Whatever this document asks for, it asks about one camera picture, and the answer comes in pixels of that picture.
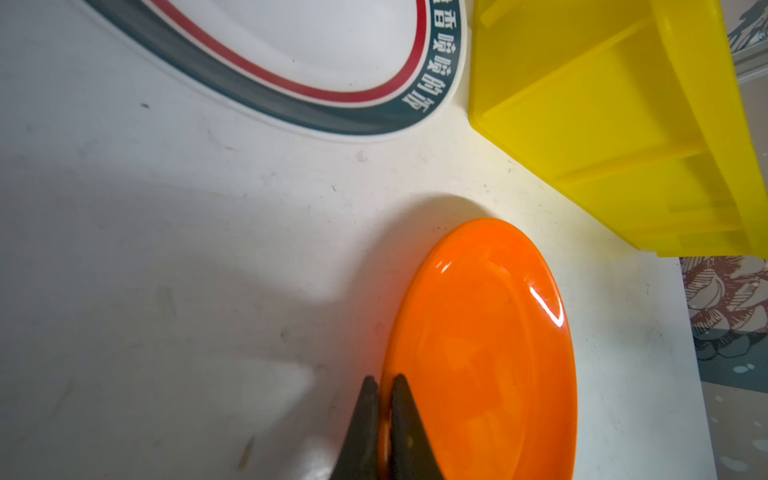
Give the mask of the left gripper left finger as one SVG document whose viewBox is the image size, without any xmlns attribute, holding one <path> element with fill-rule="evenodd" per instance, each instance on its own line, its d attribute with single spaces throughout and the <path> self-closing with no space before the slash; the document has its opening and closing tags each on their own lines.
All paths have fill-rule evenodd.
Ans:
<svg viewBox="0 0 768 480">
<path fill-rule="evenodd" d="M 330 480 L 378 478 L 378 384 L 366 376 Z"/>
</svg>

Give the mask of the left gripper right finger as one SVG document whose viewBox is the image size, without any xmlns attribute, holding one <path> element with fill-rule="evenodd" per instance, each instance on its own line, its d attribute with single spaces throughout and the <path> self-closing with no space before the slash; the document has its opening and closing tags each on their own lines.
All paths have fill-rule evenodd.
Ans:
<svg viewBox="0 0 768 480">
<path fill-rule="evenodd" d="M 445 479 L 403 374 L 392 385 L 390 446 L 391 479 Z"/>
</svg>

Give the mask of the orange plate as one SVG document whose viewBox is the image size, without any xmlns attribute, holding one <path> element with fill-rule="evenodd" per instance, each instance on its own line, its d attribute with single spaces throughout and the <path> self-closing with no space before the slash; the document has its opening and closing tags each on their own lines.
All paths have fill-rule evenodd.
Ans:
<svg viewBox="0 0 768 480">
<path fill-rule="evenodd" d="M 569 479 L 577 447 L 573 344 L 557 284 L 519 229 L 481 218 L 415 273 L 383 362 L 379 472 L 393 477 L 394 379 L 410 387 L 447 479 Z"/>
</svg>

